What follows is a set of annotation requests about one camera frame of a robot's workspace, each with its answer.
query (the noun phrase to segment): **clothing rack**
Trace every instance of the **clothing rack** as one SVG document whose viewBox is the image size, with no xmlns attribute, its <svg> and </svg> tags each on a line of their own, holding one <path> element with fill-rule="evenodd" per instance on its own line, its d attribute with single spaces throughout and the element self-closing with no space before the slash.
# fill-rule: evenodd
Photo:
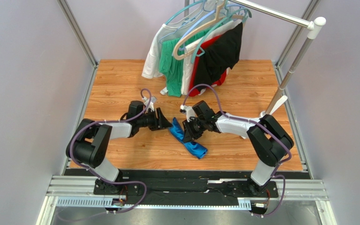
<svg viewBox="0 0 360 225">
<path fill-rule="evenodd" d="M 298 26 L 301 26 L 303 28 L 310 30 L 310 32 L 307 34 L 307 38 L 306 38 L 305 42 L 303 43 L 302 47 L 300 48 L 291 67 L 289 68 L 287 74 L 283 78 L 280 85 L 277 87 L 277 91 L 274 94 L 273 98 L 271 99 L 267 109 L 264 111 L 264 113 L 270 114 L 270 112 L 273 110 L 273 107 L 275 106 L 276 102 L 278 100 L 280 100 L 280 98 L 282 97 L 285 87 L 287 86 L 288 82 L 290 81 L 293 73 L 295 72 L 300 61 L 302 60 L 303 56 L 305 55 L 306 51 L 308 50 L 310 44 L 317 37 L 317 35 L 319 34 L 322 27 L 326 24 L 326 19 L 324 17 L 318 17 L 314 21 L 307 21 L 307 20 L 295 17 L 293 15 L 288 15 L 288 14 L 276 11 L 274 9 L 271 9 L 271 8 L 268 8 L 265 6 L 261 6 L 259 4 L 256 4 L 256 3 L 253 3 L 250 1 L 246 1 L 246 0 L 229 0 L 229 1 L 232 1 L 234 3 L 240 4 L 247 8 L 254 9 L 256 11 L 265 13 L 267 15 L 271 15 L 275 18 L 282 19 L 284 21 L 296 24 Z M 189 2 L 190 2 L 189 0 L 185 0 L 184 4 L 187 6 L 189 4 Z"/>
</svg>

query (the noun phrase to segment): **black mounting plate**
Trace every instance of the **black mounting plate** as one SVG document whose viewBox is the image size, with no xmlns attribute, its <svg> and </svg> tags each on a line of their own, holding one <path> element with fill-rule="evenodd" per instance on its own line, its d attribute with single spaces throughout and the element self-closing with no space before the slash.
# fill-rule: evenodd
<svg viewBox="0 0 360 225">
<path fill-rule="evenodd" d="M 267 192 L 269 191 L 270 197 L 277 198 L 278 197 L 278 190 L 277 185 L 274 181 L 269 181 L 266 187 L 261 191 L 258 192 L 256 195 L 251 194 L 247 191 L 247 181 L 240 181 L 240 180 L 234 180 L 229 182 L 223 182 L 220 184 L 209 184 L 210 188 L 213 188 L 214 190 L 218 190 L 222 194 L 226 196 L 232 196 L 232 197 L 255 197 L 255 198 L 267 198 Z"/>
<path fill-rule="evenodd" d="M 144 188 L 139 190 L 139 184 L 131 184 L 127 186 L 127 195 L 142 195 L 144 193 Z M 94 185 L 94 194 L 95 195 L 119 195 L 124 185 L 112 185 L 103 182 L 102 180 L 96 179 Z"/>
</svg>

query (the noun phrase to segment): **red shirt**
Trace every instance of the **red shirt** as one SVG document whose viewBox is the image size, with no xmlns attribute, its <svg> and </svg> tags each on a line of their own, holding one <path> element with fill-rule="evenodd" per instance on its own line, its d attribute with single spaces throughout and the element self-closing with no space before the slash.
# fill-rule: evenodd
<svg viewBox="0 0 360 225">
<path fill-rule="evenodd" d="M 202 43 L 201 48 L 206 49 L 207 47 L 211 46 L 220 36 L 221 35 L 216 36 L 216 37 L 212 38 L 211 40 L 205 41 L 204 43 Z M 199 61 L 199 57 L 197 56 L 194 61 L 193 74 L 191 75 L 190 86 L 189 86 L 188 90 L 191 90 L 194 87 L 194 78 L 196 76 L 195 72 L 198 67 L 198 61 Z M 217 86 L 222 85 L 225 82 L 226 76 L 227 76 L 227 70 L 221 75 L 220 79 L 218 81 L 215 81 L 212 85 L 214 85 L 214 84 L 216 84 Z M 190 93 L 189 96 L 194 97 L 198 94 L 200 94 L 200 91 L 196 88 Z"/>
</svg>

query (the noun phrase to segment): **hanging clothes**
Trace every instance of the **hanging clothes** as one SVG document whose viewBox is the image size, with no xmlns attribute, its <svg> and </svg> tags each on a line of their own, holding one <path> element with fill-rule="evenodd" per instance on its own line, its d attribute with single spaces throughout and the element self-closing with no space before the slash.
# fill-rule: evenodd
<svg viewBox="0 0 360 225">
<path fill-rule="evenodd" d="M 215 43 L 215 41 L 217 41 L 221 36 L 216 36 L 214 38 L 212 38 L 211 40 L 209 41 L 205 41 L 204 43 L 202 43 L 201 45 L 201 48 L 202 49 L 206 49 L 208 48 L 209 46 L 211 46 L 213 43 Z M 195 62 L 194 62 L 194 69 L 193 69 L 193 73 L 191 75 L 191 78 L 190 78 L 190 86 L 189 86 L 189 89 L 191 90 L 193 87 L 194 87 L 194 80 L 195 80 L 195 77 L 196 77 L 196 72 L 197 72 L 197 68 L 198 68 L 198 65 L 199 65 L 199 58 L 200 57 L 196 57 L 195 58 Z M 223 84 L 223 82 L 225 81 L 226 77 L 227 77 L 227 73 L 228 73 L 229 69 L 227 69 L 226 71 L 224 71 L 224 73 L 221 74 L 220 78 L 215 81 L 214 83 L 210 84 L 212 87 L 216 87 L 216 86 L 220 86 Z M 198 88 L 192 90 L 189 94 L 190 97 L 194 97 L 196 95 L 201 95 L 202 93 L 205 92 L 205 88 L 202 88 L 201 90 L 199 90 Z"/>
<path fill-rule="evenodd" d="M 198 32 L 187 40 L 185 45 L 202 38 L 208 32 L 209 29 Z M 159 61 L 159 72 L 166 77 L 167 95 L 176 97 L 181 96 L 181 83 L 183 77 L 183 60 L 177 60 L 172 56 L 173 49 L 178 41 L 180 41 L 180 37 L 162 43 L 162 53 Z"/>
<path fill-rule="evenodd" d="M 193 87 L 204 83 L 212 85 L 218 81 L 227 68 L 233 68 L 240 60 L 243 24 L 225 32 L 212 45 L 204 49 L 205 54 L 199 57 Z"/>
<path fill-rule="evenodd" d="M 215 29 L 214 31 L 212 31 L 206 37 L 205 42 L 211 40 L 214 37 L 217 37 L 217 36 L 220 36 L 220 35 L 224 34 L 228 30 L 233 29 L 239 23 L 241 23 L 241 20 L 237 20 L 237 21 L 231 20 L 230 22 L 228 22 L 228 23 L 224 24 L 223 26 L 221 26 L 221 27 Z M 184 53 L 186 54 L 189 51 L 194 51 L 194 49 L 197 47 L 197 45 L 200 43 L 201 40 L 202 40 L 202 38 L 194 41 L 193 43 L 191 43 L 189 45 L 187 45 L 185 47 Z M 183 77 L 182 77 L 182 81 L 181 81 L 181 94 L 182 95 L 188 94 L 188 91 L 189 91 L 191 76 L 192 76 L 193 70 L 194 70 L 194 65 L 191 63 L 191 58 L 192 58 L 192 54 L 189 55 L 189 56 L 186 56 L 184 58 L 184 62 L 183 62 Z"/>
<path fill-rule="evenodd" d="M 208 12 L 214 9 L 216 4 L 215 0 L 207 0 L 205 6 L 200 4 L 199 7 L 190 13 L 186 18 L 181 19 L 178 22 L 170 23 L 168 25 L 163 24 L 162 27 L 158 30 L 154 36 L 150 50 L 147 54 L 147 58 L 144 63 L 144 68 L 142 70 L 142 75 L 145 78 L 152 79 L 154 77 L 160 77 L 163 74 L 159 72 L 159 59 L 162 52 L 162 42 L 174 38 L 180 38 L 186 31 L 199 19 L 205 16 Z M 193 21 L 188 22 L 187 19 L 194 18 Z M 209 16 L 204 21 L 212 20 L 212 16 Z"/>
</svg>

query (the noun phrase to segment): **gray wall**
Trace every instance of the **gray wall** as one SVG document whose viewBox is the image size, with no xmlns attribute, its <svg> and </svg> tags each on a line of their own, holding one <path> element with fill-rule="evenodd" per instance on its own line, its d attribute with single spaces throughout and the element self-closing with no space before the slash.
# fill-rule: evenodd
<svg viewBox="0 0 360 225">
<path fill-rule="evenodd" d="M 317 16 L 327 25 L 288 91 L 313 174 L 324 180 L 338 224 L 355 225 L 360 224 L 360 4 L 322 0 Z"/>
<path fill-rule="evenodd" d="M 0 0 L 0 224 L 35 224 L 91 73 L 57 1 Z"/>
<path fill-rule="evenodd" d="M 145 59 L 162 24 L 184 7 L 184 0 L 67 1 L 98 60 Z M 302 16 L 310 1 L 253 2 Z M 240 58 L 276 61 L 294 28 L 290 23 L 252 10 L 252 18 L 244 28 Z"/>
</svg>

